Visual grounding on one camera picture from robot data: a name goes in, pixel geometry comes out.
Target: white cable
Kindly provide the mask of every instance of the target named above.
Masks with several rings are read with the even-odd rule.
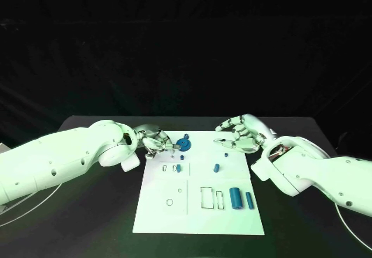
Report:
[[[338,206],[336,203],[335,203],[335,206],[336,206],[336,210],[338,210],[338,213],[339,213],[339,218],[341,218],[341,220],[342,220],[342,222],[344,222],[344,225],[347,226],[347,228],[348,228],[351,234],[355,236],[357,240],[364,244],[364,246],[372,251],[372,248],[364,243],[364,241],[360,239],[360,237],[355,235],[355,233],[352,232],[351,228],[348,227],[347,222],[345,222],[345,220],[344,220],[344,216],[342,216],[342,214],[341,214],[341,212],[339,212],[339,206]]]
[[[24,213],[18,218],[15,218],[13,220],[11,220],[8,223],[3,223],[0,225],[0,227],[3,227],[5,225],[8,225],[9,223],[15,222],[18,219],[21,219],[25,215],[28,215],[42,204],[44,202],[50,199],[50,197],[54,195],[54,193],[57,192],[58,188],[55,189],[55,191],[50,194],[50,196],[45,198],[45,200],[26,212]]]
[[[0,212],[0,215],[5,214],[9,210],[12,210],[37,192],[34,192],[28,197],[25,197],[13,206],[11,206],[8,209],[5,209],[3,212]]]

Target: table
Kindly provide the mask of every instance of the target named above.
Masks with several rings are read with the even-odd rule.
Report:
[[[60,130],[88,127],[104,119],[132,127],[153,123],[169,131],[211,131],[228,118],[73,116]],[[315,119],[261,119],[279,134],[303,136],[336,155]],[[125,173],[119,165],[104,168],[97,163],[29,215],[0,228],[2,257],[371,257],[323,194],[309,188],[290,197],[254,173],[266,236],[133,233],[146,150],[137,154],[142,165],[133,171]],[[259,156],[247,155],[249,164]],[[15,213],[6,213],[0,224],[28,211],[52,190],[39,192]],[[345,209],[342,213],[348,222],[352,220],[355,232],[362,233],[361,228],[371,227],[371,218]]]

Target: robotic hand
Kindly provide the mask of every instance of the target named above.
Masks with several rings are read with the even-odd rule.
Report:
[[[331,158],[305,138],[279,137],[251,114],[231,118],[215,130],[230,126],[236,126],[236,140],[215,139],[215,143],[244,153],[254,153],[263,147],[261,158],[251,165],[263,181],[272,179],[290,196],[313,185],[339,206],[372,216],[371,161]]]
[[[168,134],[156,125],[129,127],[112,120],[54,133],[0,154],[0,205],[83,175],[96,162],[122,164],[130,171],[140,165],[137,147],[148,159],[165,150],[175,152]]]

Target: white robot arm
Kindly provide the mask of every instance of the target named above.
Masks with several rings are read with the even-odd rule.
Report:
[[[166,149],[175,151],[168,134],[156,125],[129,127],[112,120],[54,133],[0,154],[0,205],[83,175],[96,162],[139,166],[137,147],[152,159]]]
[[[231,118],[217,131],[234,126],[236,141],[215,143],[244,153],[263,147],[263,155],[251,169],[260,179],[272,179],[279,189],[296,196],[312,185],[345,208],[372,216],[372,162],[354,157],[331,158],[302,137],[277,137],[276,132],[250,114]]]

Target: black curtain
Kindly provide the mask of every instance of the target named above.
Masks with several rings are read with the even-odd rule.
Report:
[[[371,4],[12,1],[0,22],[0,142],[73,115],[313,116],[367,128]]]

